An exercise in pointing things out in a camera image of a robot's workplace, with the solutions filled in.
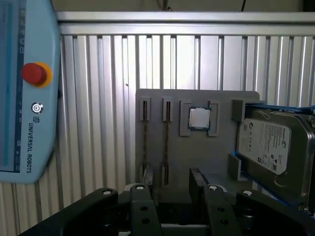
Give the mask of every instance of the wire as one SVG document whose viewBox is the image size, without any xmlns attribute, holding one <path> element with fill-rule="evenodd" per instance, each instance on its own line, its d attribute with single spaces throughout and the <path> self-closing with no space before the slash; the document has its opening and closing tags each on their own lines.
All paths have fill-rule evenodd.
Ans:
<svg viewBox="0 0 315 236">
<path fill-rule="evenodd" d="M 168 0 L 163 0 L 162 11 L 167 11 Z"/>
<path fill-rule="evenodd" d="M 243 5 L 242 5 L 242 10 L 241 10 L 241 12 L 244 11 L 245 4 L 246 4 L 246 0 L 243 0 Z"/>
<path fill-rule="evenodd" d="M 161 3 L 159 2 L 159 0 L 156 0 L 155 2 L 157 4 L 158 9 L 161 11 L 162 10 Z"/>
</svg>

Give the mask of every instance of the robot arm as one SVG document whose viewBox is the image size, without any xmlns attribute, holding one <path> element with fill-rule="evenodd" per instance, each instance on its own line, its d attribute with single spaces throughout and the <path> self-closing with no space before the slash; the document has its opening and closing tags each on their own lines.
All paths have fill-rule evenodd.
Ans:
<svg viewBox="0 0 315 236">
<path fill-rule="evenodd" d="M 165 224 L 165 210 L 153 201 L 150 186 L 141 183 L 121 194 L 96 190 L 21 235 L 315 235 L 307 214 L 254 190 L 232 196 L 207 184 L 198 169 L 190 169 L 189 194 L 195 211 L 191 224 L 180 225 L 176 217 Z"/>
</svg>

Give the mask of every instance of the corrugated metal wall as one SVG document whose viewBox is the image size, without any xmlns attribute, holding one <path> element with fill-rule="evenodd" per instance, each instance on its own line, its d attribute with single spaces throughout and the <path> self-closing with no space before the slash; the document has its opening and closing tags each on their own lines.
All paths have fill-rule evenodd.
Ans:
<svg viewBox="0 0 315 236">
<path fill-rule="evenodd" d="M 255 90 L 269 104 L 315 103 L 312 36 L 92 32 L 62 36 L 55 152 L 36 184 L 0 183 L 2 236 L 97 188 L 135 181 L 138 88 Z"/>
</svg>

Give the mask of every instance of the bolt head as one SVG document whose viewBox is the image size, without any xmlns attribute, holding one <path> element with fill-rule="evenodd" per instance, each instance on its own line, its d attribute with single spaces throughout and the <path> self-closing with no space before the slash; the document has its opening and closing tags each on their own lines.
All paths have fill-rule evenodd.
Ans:
<svg viewBox="0 0 315 236">
<path fill-rule="evenodd" d="M 111 193 L 112 193 L 112 191 L 109 191 L 109 190 L 103 192 L 104 195 L 109 195 Z"/>
<path fill-rule="evenodd" d="M 216 189 L 217 189 L 217 187 L 216 187 L 216 186 L 214 186 L 214 185 L 211 185 L 211 186 L 209 186 L 209 189 L 211 189 L 211 190 L 216 190 Z"/>
<path fill-rule="evenodd" d="M 251 195 L 252 195 L 252 192 L 251 192 L 251 191 L 248 191 L 248 190 L 244 191 L 243 193 L 244 193 L 245 195 L 247 195 L 247 196 L 251 196 Z"/>
</svg>

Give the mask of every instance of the emergency stop button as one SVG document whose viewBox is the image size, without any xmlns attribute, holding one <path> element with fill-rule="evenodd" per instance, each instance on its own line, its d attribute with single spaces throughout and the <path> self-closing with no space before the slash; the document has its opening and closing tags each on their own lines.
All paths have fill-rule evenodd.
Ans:
<svg viewBox="0 0 315 236">
<path fill-rule="evenodd" d="M 22 68 L 22 78 L 27 83 L 38 86 L 46 82 L 47 73 L 44 67 L 37 63 L 27 63 Z"/>
</svg>

